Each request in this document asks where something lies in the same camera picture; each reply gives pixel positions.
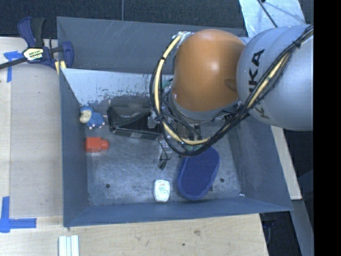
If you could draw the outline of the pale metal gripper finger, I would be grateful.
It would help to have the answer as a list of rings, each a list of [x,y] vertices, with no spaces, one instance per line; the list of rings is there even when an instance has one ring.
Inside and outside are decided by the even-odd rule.
[[[170,159],[171,158],[171,148],[168,143],[162,139],[159,141],[160,144],[160,159]]]

